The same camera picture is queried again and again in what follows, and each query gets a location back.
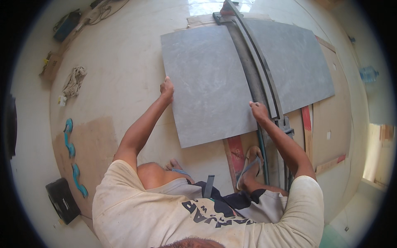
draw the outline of white t-shirt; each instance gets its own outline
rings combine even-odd
[[[224,217],[206,198],[149,193],[123,160],[113,162],[93,200],[94,230],[104,247],[159,247],[187,237],[213,239],[225,247],[318,247],[324,202],[308,176],[291,186],[278,223]]]

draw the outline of small bottle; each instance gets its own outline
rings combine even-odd
[[[373,83],[376,81],[376,77],[379,72],[375,71],[372,66],[364,67],[360,69],[360,76],[364,83]]]

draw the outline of white floor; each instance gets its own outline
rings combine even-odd
[[[160,95],[159,85],[165,77],[160,35],[186,28],[186,18],[191,14],[212,13],[218,9],[215,6],[221,5],[223,1],[208,0],[208,2],[205,3],[205,0],[129,1],[117,14],[97,25],[85,27],[64,54],[61,68],[51,87],[49,101],[48,88],[37,83],[40,82],[37,80],[38,72],[35,71],[37,69],[29,72],[36,82],[35,85],[28,78],[18,76],[26,71],[26,67],[21,66],[22,60],[28,61],[31,68],[35,68],[33,64],[40,60],[37,59],[37,55],[32,57],[36,47],[44,47],[43,51],[51,49],[47,45],[49,41],[46,42],[43,37],[34,34],[29,37],[25,45],[29,50],[20,57],[19,66],[14,73],[16,79],[13,81],[12,93],[17,97],[18,140],[17,156],[12,166],[14,173],[18,171],[18,174],[14,174],[14,180],[22,204],[32,219],[33,226],[49,246],[79,247],[83,243],[85,246],[98,246],[93,235],[72,238],[77,230],[76,226],[83,230],[80,232],[89,231],[79,219],[74,226],[60,229],[55,225],[56,214],[51,212],[52,206],[45,199],[44,189],[45,184],[59,177],[54,155],[49,150],[51,139],[63,131],[67,118],[72,118],[74,124],[78,125],[101,116],[112,116],[116,140],[120,142],[127,128]],[[353,128],[349,158],[333,173],[324,173],[318,178],[324,192],[324,201],[331,204],[326,209],[326,221],[331,221],[357,190],[364,166],[362,154],[366,149],[368,107],[351,52],[351,44],[333,16],[314,1],[251,0],[244,3],[241,7],[242,11],[268,14],[277,22],[313,30],[315,35],[336,47],[349,82]],[[61,1],[52,3],[52,8],[57,6],[61,6]],[[51,36],[47,35],[45,39],[50,40]],[[60,107],[57,105],[57,97],[62,93],[62,86],[71,69],[78,65],[86,67],[88,72],[80,95],[76,99],[69,100],[66,107]],[[36,116],[35,112],[43,112],[43,114]],[[42,127],[38,125],[39,129],[31,133],[29,125],[20,127],[20,121],[45,122],[45,125]],[[247,148],[251,142],[255,143],[255,138],[255,133],[243,136],[244,146]],[[45,145],[35,147],[37,140]],[[24,157],[22,154],[27,150],[32,156],[36,156],[35,154],[40,156],[37,155],[33,160]],[[168,108],[156,124],[147,145],[139,154],[138,162],[156,161],[164,164],[170,158],[177,158],[194,179],[206,180],[208,174],[214,174],[216,175],[214,185],[221,193],[233,192],[222,141],[181,149],[172,110]],[[27,164],[39,164],[40,172]],[[34,182],[34,187],[27,187],[27,181]]]

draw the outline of man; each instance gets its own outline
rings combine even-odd
[[[203,198],[195,183],[171,160],[137,167],[137,155],[157,120],[173,101],[169,77],[160,97],[127,130],[93,200],[95,232],[105,247],[318,247],[324,227],[322,191],[300,146],[268,118],[266,107],[250,102],[258,123],[274,141],[295,180],[289,196],[255,181],[260,150],[247,153],[242,191],[222,197],[216,188]]]

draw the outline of water bottle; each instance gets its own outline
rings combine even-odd
[[[376,77],[379,72],[375,71],[372,66],[364,67],[360,69],[360,76],[364,83],[373,83],[376,81]]]

